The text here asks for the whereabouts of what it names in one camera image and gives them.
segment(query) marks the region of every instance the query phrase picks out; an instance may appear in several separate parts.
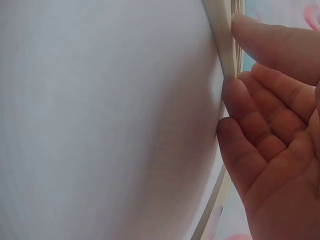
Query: white panel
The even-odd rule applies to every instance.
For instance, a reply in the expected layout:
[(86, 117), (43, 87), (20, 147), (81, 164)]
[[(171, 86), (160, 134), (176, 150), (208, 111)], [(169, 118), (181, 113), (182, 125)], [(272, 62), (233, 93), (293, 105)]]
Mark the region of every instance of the white panel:
[(0, 239), (182, 239), (222, 80), (200, 0), (1, 0)]

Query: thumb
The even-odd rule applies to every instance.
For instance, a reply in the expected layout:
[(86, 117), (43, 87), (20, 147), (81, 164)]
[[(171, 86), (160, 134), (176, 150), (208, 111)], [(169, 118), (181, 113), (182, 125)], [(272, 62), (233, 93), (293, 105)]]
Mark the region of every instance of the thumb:
[(237, 43), (258, 63), (305, 84), (320, 81), (320, 32), (267, 25), (234, 14), (232, 33)]

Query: fingernail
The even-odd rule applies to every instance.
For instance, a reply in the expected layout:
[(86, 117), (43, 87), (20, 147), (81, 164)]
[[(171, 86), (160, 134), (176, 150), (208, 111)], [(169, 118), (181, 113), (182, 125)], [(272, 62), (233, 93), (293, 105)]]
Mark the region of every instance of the fingernail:
[(259, 23), (257, 20), (248, 17), (246, 15), (243, 14), (239, 14), (239, 13), (233, 13), (232, 14), (232, 22), (233, 23), (237, 23), (237, 24), (257, 24)]

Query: pink pattern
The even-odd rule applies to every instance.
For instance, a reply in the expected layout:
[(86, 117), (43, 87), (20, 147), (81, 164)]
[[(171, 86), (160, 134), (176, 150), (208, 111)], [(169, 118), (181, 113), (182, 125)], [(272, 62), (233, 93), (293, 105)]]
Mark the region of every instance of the pink pattern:
[(304, 19), (311, 29), (320, 31), (320, 7), (318, 5), (312, 4), (307, 6), (304, 9)]

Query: skin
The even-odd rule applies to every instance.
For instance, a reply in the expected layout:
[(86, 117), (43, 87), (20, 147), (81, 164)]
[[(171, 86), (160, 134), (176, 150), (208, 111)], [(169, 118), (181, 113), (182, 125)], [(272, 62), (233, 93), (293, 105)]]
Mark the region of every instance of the skin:
[(320, 239), (320, 32), (232, 16), (258, 63), (228, 79), (217, 136), (254, 240)]

